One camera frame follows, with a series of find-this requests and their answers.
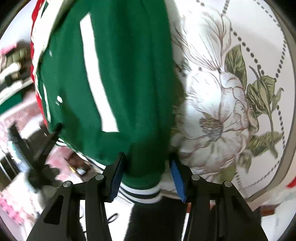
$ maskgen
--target flower center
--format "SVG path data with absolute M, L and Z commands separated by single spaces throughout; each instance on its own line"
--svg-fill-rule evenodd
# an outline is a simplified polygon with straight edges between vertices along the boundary
M 223 124 L 213 118 L 201 118 L 200 125 L 203 129 L 203 132 L 206 133 L 211 141 L 217 141 L 222 135 Z

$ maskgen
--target white flower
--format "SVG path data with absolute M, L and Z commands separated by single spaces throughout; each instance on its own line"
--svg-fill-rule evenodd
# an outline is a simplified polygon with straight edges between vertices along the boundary
M 200 72 L 189 81 L 188 97 L 176 115 L 180 133 L 171 144 L 196 173 L 213 175 L 238 158 L 246 148 L 249 123 L 257 126 L 257 120 L 235 75 L 223 72 L 218 80 Z
M 199 7 L 183 17 L 181 30 L 175 27 L 173 42 L 187 59 L 209 70 L 218 70 L 222 55 L 231 44 L 231 22 L 217 10 Z

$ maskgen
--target green fabric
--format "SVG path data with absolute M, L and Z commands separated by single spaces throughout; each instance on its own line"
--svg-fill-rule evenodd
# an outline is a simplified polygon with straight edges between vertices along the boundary
M 87 81 L 80 20 L 88 12 L 116 133 L 101 131 Z M 48 119 L 46 87 L 50 131 L 63 123 L 61 138 L 103 165 L 126 153 L 123 182 L 135 189 L 157 185 L 167 159 L 173 102 L 171 39 L 162 0 L 77 0 L 53 32 L 37 76 Z M 60 105 L 57 96 L 63 99 Z
M 9 110 L 10 108 L 14 107 L 21 101 L 22 101 L 22 96 L 20 92 L 11 96 L 9 99 L 7 99 L 4 103 L 0 105 L 0 115 L 3 114 L 5 111 Z

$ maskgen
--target red object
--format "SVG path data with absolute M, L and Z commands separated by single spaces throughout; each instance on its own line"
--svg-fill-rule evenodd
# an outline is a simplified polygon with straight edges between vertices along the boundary
M 293 187 L 295 187 L 296 186 L 296 177 L 294 178 L 294 180 L 293 181 L 291 181 L 290 183 L 289 183 L 289 185 L 287 186 L 288 188 L 293 188 Z
M 39 12 L 42 4 L 44 3 L 44 1 L 45 0 L 38 0 L 37 3 L 36 3 L 35 8 L 33 10 L 33 13 L 32 13 L 33 24 L 32 24 L 32 29 L 31 29 L 31 36 L 32 36 L 34 24 L 35 24 L 37 16 L 38 16 L 38 12 Z M 31 59 L 33 58 L 33 55 L 34 55 L 34 44 L 31 42 Z M 34 69 L 34 67 L 32 65 L 31 66 L 31 78 L 32 78 L 33 82 L 35 82 L 35 77 L 33 76 L 33 69 Z M 47 120 L 45 119 L 41 98 L 40 98 L 40 96 L 39 96 L 39 94 L 37 92 L 36 92 L 36 99 L 37 99 L 37 103 L 38 103 L 40 112 L 41 112 L 41 114 L 43 116 L 44 123 L 47 126 Z

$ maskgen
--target silver screw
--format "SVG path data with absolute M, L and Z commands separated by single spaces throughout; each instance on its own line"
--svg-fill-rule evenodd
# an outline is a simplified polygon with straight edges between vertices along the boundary
M 229 188 L 232 186 L 232 183 L 230 181 L 226 181 L 224 182 L 224 185 Z
M 104 179 L 104 176 L 102 174 L 96 175 L 96 180 L 100 181 L 103 179 Z
M 194 175 L 191 176 L 191 179 L 194 180 L 194 181 L 198 181 L 200 179 L 200 176 L 194 174 Z
M 71 186 L 71 182 L 70 181 L 66 181 L 66 182 L 63 183 L 63 186 L 65 188 L 70 187 Z

